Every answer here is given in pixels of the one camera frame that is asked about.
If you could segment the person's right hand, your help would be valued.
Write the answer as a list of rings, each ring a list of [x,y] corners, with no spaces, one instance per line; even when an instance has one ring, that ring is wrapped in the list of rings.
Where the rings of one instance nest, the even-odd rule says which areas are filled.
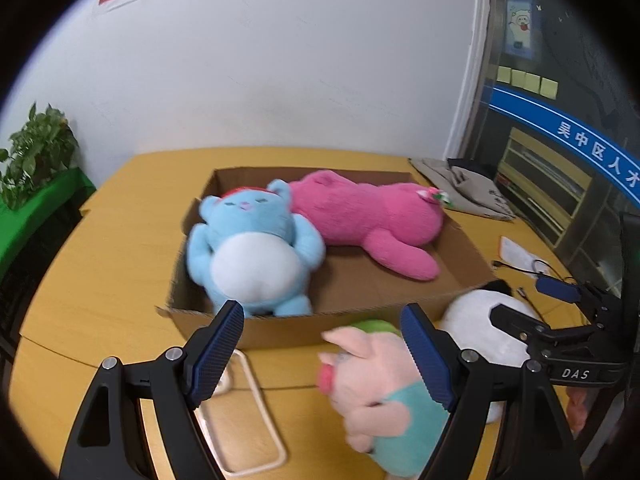
[[[579,434],[582,431],[582,428],[585,427],[588,417],[588,410],[586,407],[588,393],[584,388],[567,387],[566,394],[568,396],[566,408],[567,421],[572,433]]]

